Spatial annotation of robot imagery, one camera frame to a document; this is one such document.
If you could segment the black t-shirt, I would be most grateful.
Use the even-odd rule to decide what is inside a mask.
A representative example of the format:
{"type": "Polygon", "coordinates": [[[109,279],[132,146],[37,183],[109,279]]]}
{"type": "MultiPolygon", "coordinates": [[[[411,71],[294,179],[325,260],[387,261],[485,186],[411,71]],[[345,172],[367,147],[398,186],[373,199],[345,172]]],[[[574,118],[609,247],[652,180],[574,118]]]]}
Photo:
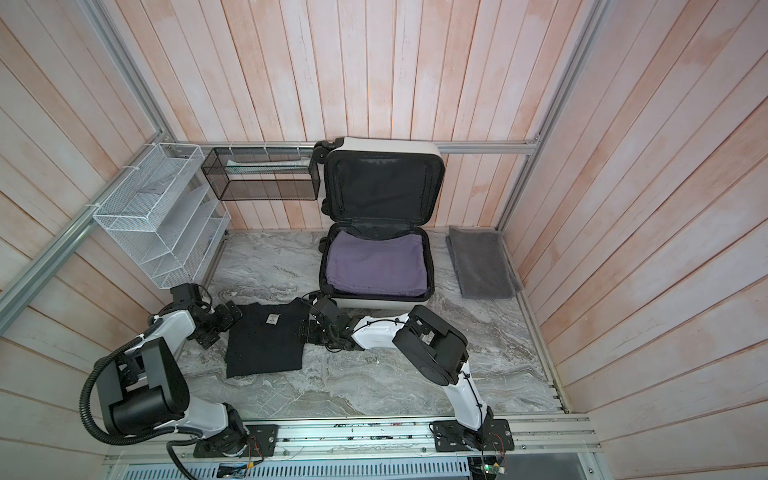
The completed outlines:
{"type": "Polygon", "coordinates": [[[307,304],[295,298],[288,304],[238,308],[243,316],[228,331],[227,378],[302,369],[307,304]]]}

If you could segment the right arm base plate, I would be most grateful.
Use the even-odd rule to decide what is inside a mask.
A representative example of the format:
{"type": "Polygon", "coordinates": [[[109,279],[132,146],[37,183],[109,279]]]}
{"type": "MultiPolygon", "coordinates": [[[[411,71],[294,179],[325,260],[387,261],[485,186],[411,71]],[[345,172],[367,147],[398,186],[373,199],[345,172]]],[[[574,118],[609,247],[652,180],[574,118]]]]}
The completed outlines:
{"type": "Polygon", "coordinates": [[[488,417],[477,431],[461,425],[457,420],[433,421],[429,429],[438,452],[506,453],[515,449],[509,422],[501,418],[488,417]]]}

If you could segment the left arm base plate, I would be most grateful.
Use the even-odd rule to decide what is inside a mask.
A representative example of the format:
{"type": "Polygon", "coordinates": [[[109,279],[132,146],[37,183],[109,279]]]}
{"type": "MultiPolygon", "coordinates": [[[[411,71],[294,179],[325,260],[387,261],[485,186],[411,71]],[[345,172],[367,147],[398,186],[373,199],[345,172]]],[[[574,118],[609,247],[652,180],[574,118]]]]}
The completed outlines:
{"type": "Polygon", "coordinates": [[[198,441],[193,457],[271,457],[274,455],[278,431],[277,424],[246,424],[242,429],[228,428],[213,437],[198,441]]]}

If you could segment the purple towel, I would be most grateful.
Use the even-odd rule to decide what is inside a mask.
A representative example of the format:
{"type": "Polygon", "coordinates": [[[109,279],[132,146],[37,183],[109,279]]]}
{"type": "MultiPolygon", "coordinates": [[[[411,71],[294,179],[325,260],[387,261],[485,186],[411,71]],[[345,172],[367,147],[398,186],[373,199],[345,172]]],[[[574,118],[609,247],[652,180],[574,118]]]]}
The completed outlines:
{"type": "Polygon", "coordinates": [[[420,297],[429,290],[418,234],[368,240],[342,231],[330,244],[325,274],[335,290],[354,295],[420,297]]]}

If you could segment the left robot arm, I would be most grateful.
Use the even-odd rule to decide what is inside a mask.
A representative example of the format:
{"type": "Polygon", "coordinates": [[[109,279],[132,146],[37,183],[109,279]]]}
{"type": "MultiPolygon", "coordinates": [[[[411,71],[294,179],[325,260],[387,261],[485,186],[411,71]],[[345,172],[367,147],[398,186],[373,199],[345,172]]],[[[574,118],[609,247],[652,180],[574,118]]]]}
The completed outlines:
{"type": "Polygon", "coordinates": [[[240,415],[193,396],[176,356],[188,341],[211,347],[243,313],[233,302],[213,305],[199,284],[175,286],[171,295],[144,332],[95,363],[79,398],[81,422],[108,445],[188,434],[199,456],[239,456],[249,440],[240,415]]]}

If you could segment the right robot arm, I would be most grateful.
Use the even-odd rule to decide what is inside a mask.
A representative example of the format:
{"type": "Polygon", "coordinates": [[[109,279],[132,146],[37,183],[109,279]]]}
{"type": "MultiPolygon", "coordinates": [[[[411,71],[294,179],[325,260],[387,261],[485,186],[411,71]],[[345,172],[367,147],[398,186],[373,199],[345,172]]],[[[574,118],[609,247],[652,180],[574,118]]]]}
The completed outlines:
{"type": "Polygon", "coordinates": [[[305,302],[306,341],[331,352],[398,350],[427,380],[440,386],[455,418],[435,421],[430,430],[439,451],[482,451],[500,435],[493,431],[492,408],[482,398],[469,364],[463,333],[424,305],[394,317],[345,314],[328,296],[305,302]]]}

